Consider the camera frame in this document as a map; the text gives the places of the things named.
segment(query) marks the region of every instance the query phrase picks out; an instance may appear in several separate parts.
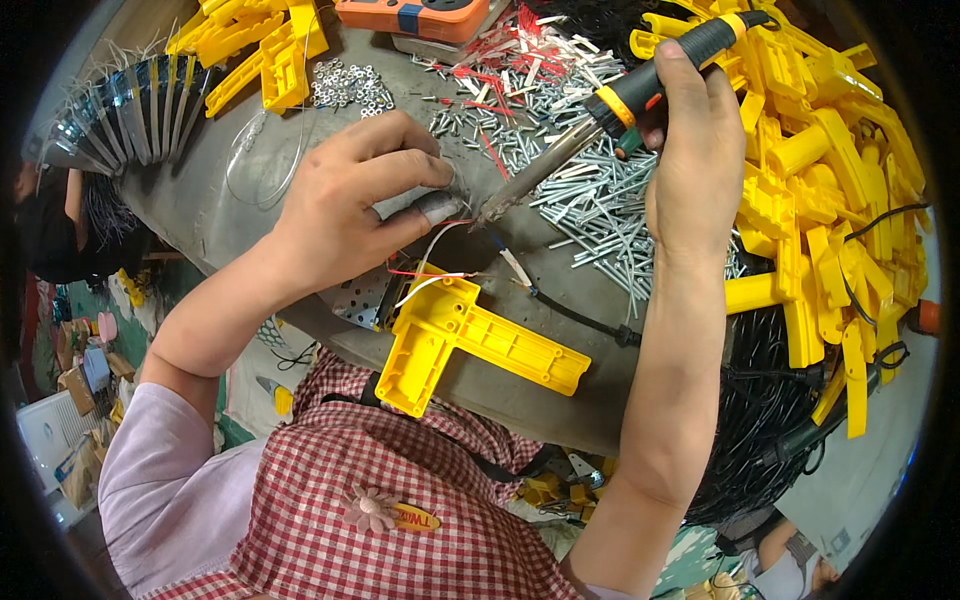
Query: worker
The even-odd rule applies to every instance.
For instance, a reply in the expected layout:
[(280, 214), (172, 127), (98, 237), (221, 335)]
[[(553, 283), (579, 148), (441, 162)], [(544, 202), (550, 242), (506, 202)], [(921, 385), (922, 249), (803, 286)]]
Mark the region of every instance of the worker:
[[(647, 193), (653, 293), (620, 467), (563, 562), (501, 508), (518, 483), (493, 481), (474, 460), (517, 473), (539, 444), (437, 399), (419, 420), (358, 402), (371, 372), (326, 349), (290, 424), (212, 456), (220, 376), (264, 319), (448, 218), (412, 207), (380, 222), (371, 209), (453, 176), (429, 132), (392, 111), (308, 153), (273, 231), (178, 304), (151, 344), (99, 487), (109, 554), (133, 595), (649, 596), (712, 445), (746, 148), (723, 71), (702, 75), (672, 40), (655, 61), (669, 134), (644, 131), (662, 147)], [(401, 527), (410, 519), (395, 503), (428, 518)]]
[(150, 231), (137, 220), (122, 239), (99, 240), (83, 208), (84, 177), (96, 176), (49, 167), (41, 178), (36, 164), (24, 160), (13, 183), (25, 266), (49, 283), (96, 284), (121, 267), (131, 276), (140, 269)]
[(740, 562), (747, 580), (764, 600), (824, 597), (840, 579), (836, 569), (786, 518), (760, 540), (756, 549), (744, 550)]

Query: blue tape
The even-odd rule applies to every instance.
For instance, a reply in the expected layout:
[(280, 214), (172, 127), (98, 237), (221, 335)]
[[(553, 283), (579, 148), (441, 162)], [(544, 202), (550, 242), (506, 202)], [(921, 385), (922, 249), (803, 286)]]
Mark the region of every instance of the blue tape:
[(396, 24), (404, 34), (415, 36), (420, 30), (420, 11), (423, 10), (423, 4), (404, 4), (396, 12)]

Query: soldering iron handle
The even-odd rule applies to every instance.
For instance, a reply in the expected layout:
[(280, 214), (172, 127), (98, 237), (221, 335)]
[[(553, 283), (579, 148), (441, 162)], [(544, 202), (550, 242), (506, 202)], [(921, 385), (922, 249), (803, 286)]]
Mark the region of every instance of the soldering iron handle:
[[(723, 14), (694, 27), (677, 42), (698, 70), (711, 64), (717, 56), (733, 46), (748, 29), (770, 20), (764, 11)], [(652, 60), (644, 62), (624, 77), (605, 86), (585, 104), (601, 127), (619, 137), (632, 127), (644, 112), (663, 98), (663, 85)]]

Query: apron label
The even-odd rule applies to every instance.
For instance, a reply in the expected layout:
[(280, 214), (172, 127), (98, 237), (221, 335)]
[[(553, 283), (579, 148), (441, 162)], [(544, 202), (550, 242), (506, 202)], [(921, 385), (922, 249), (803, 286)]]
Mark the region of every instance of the apron label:
[(401, 529), (412, 531), (433, 531), (440, 527), (440, 520), (415, 506), (397, 502), (393, 506), (396, 511), (394, 523)]

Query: pink shirt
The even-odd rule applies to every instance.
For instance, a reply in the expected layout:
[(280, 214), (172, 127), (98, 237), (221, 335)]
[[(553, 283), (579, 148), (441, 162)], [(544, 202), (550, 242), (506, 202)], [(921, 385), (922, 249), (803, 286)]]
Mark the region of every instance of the pink shirt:
[[(131, 595), (227, 568), (250, 525), (266, 442), (214, 456), (213, 436), (186, 400), (155, 383), (137, 386), (99, 487), (110, 559)], [(631, 598), (589, 589), (601, 600)]]

